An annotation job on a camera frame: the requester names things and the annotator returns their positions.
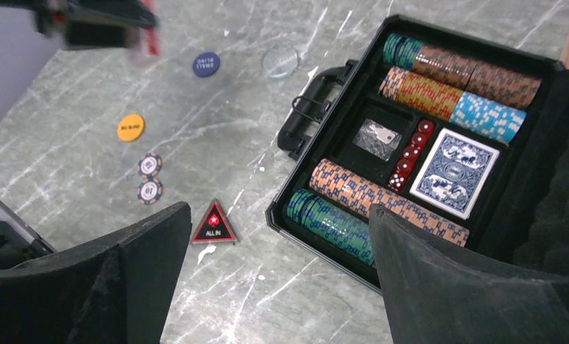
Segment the blurred black object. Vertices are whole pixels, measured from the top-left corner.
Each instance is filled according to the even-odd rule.
[[[569,276],[482,256],[382,206],[369,230],[394,343],[569,344]]]
[[[66,49],[124,48],[135,29],[153,29],[156,16],[139,0],[0,0],[31,11],[38,32],[60,33]]]
[[[191,235],[184,202],[0,269],[0,344],[157,344]]]

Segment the gray wall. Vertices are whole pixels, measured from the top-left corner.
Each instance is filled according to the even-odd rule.
[[[35,32],[31,12],[0,8],[0,121],[59,46]]]

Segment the black case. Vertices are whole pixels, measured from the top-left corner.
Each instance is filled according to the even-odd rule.
[[[391,67],[383,62],[382,51],[392,32],[541,78],[540,89],[526,110],[525,122],[510,146],[506,148],[377,95],[378,86]],[[342,85],[343,89],[332,102],[325,102],[334,85]],[[401,195],[468,228],[471,233],[465,246],[467,249],[502,262],[511,262],[514,249],[527,241],[535,207],[547,194],[555,162],[566,147],[569,137],[569,70],[553,59],[395,15],[382,23],[359,61],[350,60],[344,67],[320,73],[304,95],[294,99],[293,112],[281,129],[277,143],[298,162],[267,209],[267,223],[376,292],[381,292],[374,267],[349,256],[286,217],[291,196],[300,188],[307,188],[312,171],[322,158],[329,158],[374,183],[386,185],[397,159],[384,162],[352,144],[354,135],[366,118],[397,130],[403,134],[403,142],[410,139],[420,120],[430,119],[436,124],[435,133],[440,128],[455,128],[465,136],[499,149],[500,157],[467,221],[460,221],[413,197],[408,193],[411,184],[403,189]],[[305,135],[305,130],[312,121],[320,123],[320,127],[310,138]],[[428,147],[435,138],[436,135],[432,135]],[[400,145],[393,157],[400,156],[404,146]],[[418,164],[424,159],[425,155],[420,157]]]

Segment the transparent plastic disc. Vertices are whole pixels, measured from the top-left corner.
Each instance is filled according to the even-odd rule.
[[[262,58],[262,67],[268,77],[288,77],[299,63],[297,52],[287,44],[276,44]]]

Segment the playing card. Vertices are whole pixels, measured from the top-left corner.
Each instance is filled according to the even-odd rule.
[[[409,191],[462,219],[468,219],[499,151],[443,129]]]
[[[401,134],[374,120],[366,119],[354,137],[353,143],[365,151],[388,161],[401,143]]]

